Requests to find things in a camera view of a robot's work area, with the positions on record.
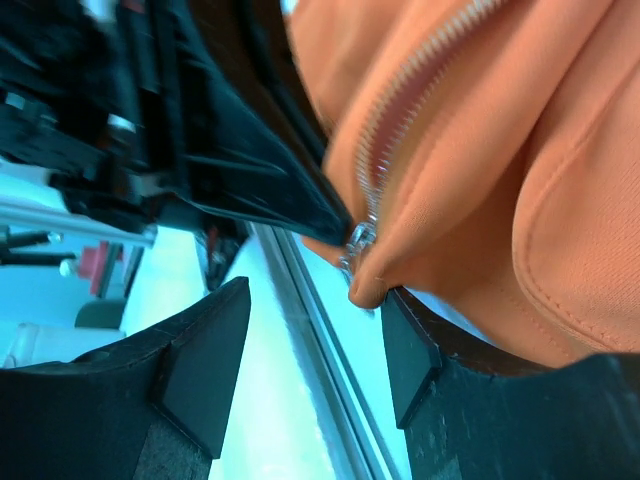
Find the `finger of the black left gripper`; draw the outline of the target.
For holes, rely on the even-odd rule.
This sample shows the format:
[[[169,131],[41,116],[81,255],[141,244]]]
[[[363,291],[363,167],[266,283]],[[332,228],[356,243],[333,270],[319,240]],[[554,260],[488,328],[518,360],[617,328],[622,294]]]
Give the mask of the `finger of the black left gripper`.
[[[277,1],[153,1],[178,194],[221,217],[341,245],[350,216]]]

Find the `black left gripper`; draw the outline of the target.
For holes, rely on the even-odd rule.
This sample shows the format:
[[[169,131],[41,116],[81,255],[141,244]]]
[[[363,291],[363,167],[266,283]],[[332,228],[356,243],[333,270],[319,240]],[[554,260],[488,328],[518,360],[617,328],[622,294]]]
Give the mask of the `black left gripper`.
[[[1,4],[1,155],[40,167],[65,208],[125,232],[200,228],[146,130],[116,33],[79,1]]]

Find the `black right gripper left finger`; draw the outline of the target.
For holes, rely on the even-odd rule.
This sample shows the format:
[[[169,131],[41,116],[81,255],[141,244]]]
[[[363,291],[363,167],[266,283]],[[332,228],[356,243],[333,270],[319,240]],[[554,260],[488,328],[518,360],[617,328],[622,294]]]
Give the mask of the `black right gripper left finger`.
[[[237,277],[69,362],[1,373],[5,479],[205,479],[221,455],[250,317]]]

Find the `orange zip-up jacket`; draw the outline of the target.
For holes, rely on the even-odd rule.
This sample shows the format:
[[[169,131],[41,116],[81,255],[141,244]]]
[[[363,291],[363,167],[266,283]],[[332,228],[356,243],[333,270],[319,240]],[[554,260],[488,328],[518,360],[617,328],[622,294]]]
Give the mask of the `orange zip-up jacket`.
[[[639,5],[300,1],[294,57],[326,176],[376,240],[350,301],[443,300],[560,367],[639,349]]]

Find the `silver zipper pull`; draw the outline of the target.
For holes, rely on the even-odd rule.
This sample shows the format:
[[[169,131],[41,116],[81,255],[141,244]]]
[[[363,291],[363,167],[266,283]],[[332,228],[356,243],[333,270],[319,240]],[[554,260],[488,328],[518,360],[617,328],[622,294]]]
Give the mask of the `silver zipper pull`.
[[[356,258],[372,245],[375,240],[376,226],[374,222],[360,222],[355,226],[339,259],[339,268],[347,277],[353,276]]]

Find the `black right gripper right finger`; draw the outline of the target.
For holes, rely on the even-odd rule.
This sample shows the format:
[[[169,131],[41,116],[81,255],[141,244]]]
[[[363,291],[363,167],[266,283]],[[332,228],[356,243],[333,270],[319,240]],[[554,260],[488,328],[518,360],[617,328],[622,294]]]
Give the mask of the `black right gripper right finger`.
[[[381,308],[397,426],[416,479],[635,479],[639,358],[551,369],[439,317],[404,289]]]

